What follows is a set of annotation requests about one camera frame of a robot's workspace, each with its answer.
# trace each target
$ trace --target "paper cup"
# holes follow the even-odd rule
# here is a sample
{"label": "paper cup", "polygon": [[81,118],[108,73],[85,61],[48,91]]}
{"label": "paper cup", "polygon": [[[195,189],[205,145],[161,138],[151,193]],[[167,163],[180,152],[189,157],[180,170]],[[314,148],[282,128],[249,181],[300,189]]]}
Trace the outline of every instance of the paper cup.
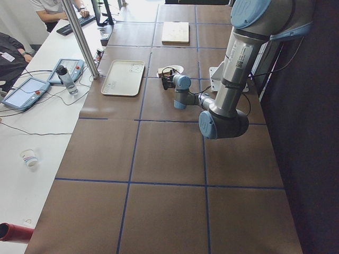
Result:
{"label": "paper cup", "polygon": [[20,157],[24,160],[27,166],[32,167],[37,164],[38,159],[32,149],[26,149],[21,152]]}

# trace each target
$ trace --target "black wall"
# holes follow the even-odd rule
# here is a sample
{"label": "black wall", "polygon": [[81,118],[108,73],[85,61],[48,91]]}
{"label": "black wall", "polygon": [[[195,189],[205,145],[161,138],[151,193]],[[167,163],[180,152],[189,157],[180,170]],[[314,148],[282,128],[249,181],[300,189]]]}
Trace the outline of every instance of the black wall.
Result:
{"label": "black wall", "polygon": [[[339,253],[338,6],[317,1],[311,33],[262,99],[304,254]],[[276,69],[299,41],[284,44]]]}

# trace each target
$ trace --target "computer screen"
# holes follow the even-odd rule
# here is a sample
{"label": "computer screen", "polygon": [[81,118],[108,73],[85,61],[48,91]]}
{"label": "computer screen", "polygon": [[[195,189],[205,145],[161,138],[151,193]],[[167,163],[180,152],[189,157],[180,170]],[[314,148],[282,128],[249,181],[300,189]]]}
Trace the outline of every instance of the computer screen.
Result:
{"label": "computer screen", "polygon": [[[98,26],[113,25],[112,14],[107,0],[91,0],[93,5],[93,11]],[[102,5],[105,6],[106,12],[102,13]],[[107,16],[107,19],[101,22],[101,16]]]}
{"label": "computer screen", "polygon": [[97,23],[97,25],[101,25],[100,24],[101,2],[100,2],[100,0],[91,0],[91,1],[92,1],[92,5],[93,5],[93,11],[94,11],[96,23]]}

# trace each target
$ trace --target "white tray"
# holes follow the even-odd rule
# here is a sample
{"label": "white tray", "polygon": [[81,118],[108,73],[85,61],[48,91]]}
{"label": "white tray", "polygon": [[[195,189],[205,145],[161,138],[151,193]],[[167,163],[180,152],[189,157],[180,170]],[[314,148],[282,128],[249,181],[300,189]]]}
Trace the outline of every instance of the white tray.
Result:
{"label": "white tray", "polygon": [[144,68],[144,61],[113,61],[101,93],[103,95],[136,96],[139,93]]}

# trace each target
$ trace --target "keyboard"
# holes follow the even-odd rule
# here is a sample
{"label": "keyboard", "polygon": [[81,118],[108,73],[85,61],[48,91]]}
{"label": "keyboard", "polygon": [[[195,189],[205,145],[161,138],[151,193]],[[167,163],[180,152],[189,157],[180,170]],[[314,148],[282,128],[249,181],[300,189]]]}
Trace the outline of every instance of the keyboard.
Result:
{"label": "keyboard", "polygon": [[[84,26],[86,24],[88,24],[89,22],[91,22],[92,20],[95,20],[95,16],[88,16],[88,17],[80,17],[78,18],[80,26]],[[62,28],[57,30],[57,33],[60,33],[63,36],[69,35],[70,33],[72,33],[73,30],[70,27],[70,24],[63,26]]]}

